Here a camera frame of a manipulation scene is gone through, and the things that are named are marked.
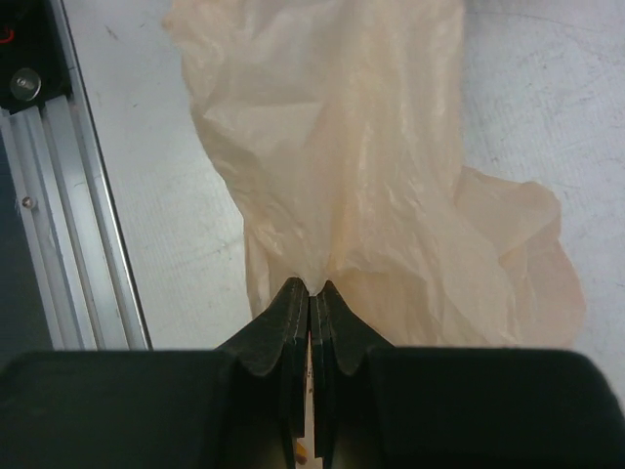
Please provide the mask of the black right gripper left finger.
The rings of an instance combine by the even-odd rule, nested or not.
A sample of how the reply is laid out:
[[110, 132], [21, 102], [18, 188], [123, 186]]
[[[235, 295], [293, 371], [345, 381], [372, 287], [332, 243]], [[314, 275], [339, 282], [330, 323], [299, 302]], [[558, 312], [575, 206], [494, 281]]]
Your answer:
[[214, 350], [41, 352], [1, 374], [5, 468], [292, 468], [309, 295], [287, 280]]

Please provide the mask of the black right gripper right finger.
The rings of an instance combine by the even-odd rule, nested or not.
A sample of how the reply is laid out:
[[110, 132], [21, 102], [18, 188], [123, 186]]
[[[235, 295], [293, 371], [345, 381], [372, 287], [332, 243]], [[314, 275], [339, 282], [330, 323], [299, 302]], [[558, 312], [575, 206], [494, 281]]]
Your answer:
[[326, 468], [620, 468], [624, 414], [565, 350], [399, 347], [327, 283], [310, 300], [314, 452]]

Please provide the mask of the translucent orange plastic bag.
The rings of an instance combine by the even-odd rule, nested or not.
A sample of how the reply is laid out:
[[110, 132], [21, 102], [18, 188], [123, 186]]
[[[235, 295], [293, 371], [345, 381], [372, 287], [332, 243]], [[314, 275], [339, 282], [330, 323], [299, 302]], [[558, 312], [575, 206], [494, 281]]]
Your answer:
[[397, 345], [569, 346], [583, 321], [545, 187], [468, 167], [460, 1], [176, 1], [190, 114], [243, 218], [260, 314], [327, 282]]

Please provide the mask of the aluminium front rail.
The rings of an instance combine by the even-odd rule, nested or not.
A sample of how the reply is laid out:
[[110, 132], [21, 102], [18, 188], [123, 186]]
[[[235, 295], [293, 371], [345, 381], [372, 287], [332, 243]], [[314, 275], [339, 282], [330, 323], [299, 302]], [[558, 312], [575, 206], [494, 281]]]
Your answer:
[[50, 2], [71, 94], [15, 114], [1, 108], [39, 302], [58, 349], [146, 350], [150, 339], [68, 19], [62, 2]]

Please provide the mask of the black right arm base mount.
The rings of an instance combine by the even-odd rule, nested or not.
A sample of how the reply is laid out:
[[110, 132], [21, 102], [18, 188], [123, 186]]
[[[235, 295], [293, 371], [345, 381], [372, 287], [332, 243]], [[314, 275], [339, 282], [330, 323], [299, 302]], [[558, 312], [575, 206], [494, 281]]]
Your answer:
[[1, 3], [1, 108], [15, 114], [71, 94], [50, 1]]

